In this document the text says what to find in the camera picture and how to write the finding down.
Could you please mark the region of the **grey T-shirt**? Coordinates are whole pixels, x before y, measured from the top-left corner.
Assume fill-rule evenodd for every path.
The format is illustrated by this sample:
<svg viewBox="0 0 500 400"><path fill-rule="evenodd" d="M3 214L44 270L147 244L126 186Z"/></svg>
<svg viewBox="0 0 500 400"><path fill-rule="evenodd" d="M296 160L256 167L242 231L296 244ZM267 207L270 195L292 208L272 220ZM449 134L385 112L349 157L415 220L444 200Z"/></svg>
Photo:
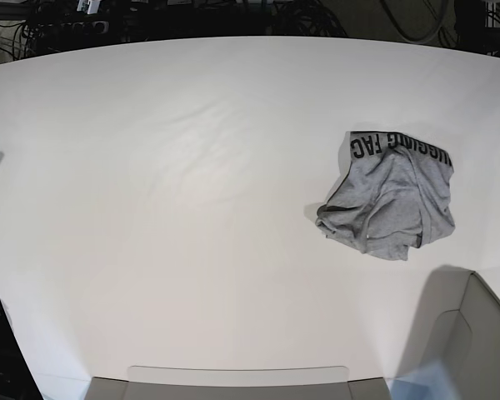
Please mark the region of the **grey T-shirt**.
<svg viewBox="0 0 500 400"><path fill-rule="evenodd" d="M317 210L327 238L405 261L411 248L450 236L454 173L447 151L401 132L352 131L346 177Z"/></svg>

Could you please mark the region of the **grey bin right front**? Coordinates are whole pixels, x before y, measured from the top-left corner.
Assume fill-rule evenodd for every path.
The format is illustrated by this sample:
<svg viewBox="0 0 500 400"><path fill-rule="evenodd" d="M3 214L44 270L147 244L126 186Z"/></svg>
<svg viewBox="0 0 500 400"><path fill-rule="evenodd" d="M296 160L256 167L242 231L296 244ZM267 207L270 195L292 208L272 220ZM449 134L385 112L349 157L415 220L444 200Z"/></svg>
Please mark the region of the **grey bin right front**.
<svg viewBox="0 0 500 400"><path fill-rule="evenodd" d="M393 399L500 399L500 299L477 273L440 267L428 277Z"/></svg>

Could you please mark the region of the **black power strip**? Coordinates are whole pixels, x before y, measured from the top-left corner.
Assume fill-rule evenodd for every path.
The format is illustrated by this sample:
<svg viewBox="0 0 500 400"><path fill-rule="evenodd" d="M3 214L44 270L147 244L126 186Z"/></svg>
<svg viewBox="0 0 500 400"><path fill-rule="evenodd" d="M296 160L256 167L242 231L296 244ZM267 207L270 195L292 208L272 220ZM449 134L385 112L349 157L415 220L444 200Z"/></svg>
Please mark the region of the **black power strip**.
<svg viewBox="0 0 500 400"><path fill-rule="evenodd" d="M109 32L108 21L63 22L39 25L45 35L90 36L104 35Z"/></svg>

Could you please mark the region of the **grey tray front centre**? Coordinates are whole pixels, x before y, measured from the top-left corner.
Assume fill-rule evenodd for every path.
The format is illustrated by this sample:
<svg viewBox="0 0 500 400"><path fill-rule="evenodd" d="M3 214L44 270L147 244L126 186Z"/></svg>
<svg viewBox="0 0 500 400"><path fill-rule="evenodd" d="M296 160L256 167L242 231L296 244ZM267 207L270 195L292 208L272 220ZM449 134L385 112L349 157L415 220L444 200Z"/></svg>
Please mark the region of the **grey tray front centre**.
<svg viewBox="0 0 500 400"><path fill-rule="evenodd" d="M86 399L389 399L381 377L350 381L344 366L219 370L131 366L92 379Z"/></svg>

